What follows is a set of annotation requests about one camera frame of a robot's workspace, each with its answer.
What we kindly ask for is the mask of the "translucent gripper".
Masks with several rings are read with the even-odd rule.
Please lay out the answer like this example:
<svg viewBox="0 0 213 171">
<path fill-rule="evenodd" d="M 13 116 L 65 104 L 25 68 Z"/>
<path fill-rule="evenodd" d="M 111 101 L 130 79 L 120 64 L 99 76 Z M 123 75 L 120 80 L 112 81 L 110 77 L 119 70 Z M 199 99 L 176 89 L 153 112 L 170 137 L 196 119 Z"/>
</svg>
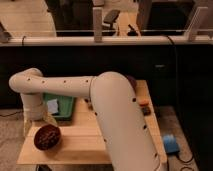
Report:
<svg viewBox="0 0 213 171">
<path fill-rule="evenodd" d="M 40 126 L 44 124 L 51 124 L 55 127 L 58 126 L 57 121 L 51 115 L 45 115 L 41 120 L 36 120 L 36 121 L 30 120 L 29 118 L 24 117 L 23 133 L 27 135 L 32 126 Z"/>
</svg>

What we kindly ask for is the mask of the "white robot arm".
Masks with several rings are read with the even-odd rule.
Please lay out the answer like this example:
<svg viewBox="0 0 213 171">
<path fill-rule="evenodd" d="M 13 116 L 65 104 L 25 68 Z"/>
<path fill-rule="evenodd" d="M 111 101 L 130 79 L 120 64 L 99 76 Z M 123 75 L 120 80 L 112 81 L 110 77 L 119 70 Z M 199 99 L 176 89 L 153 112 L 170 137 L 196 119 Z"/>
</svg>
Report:
<svg viewBox="0 0 213 171">
<path fill-rule="evenodd" d="M 136 93 L 122 74 L 45 77 L 30 68 L 11 76 L 9 86 L 20 94 L 24 116 L 31 121 L 47 114 L 44 93 L 90 100 L 114 171 L 163 171 Z"/>
</svg>

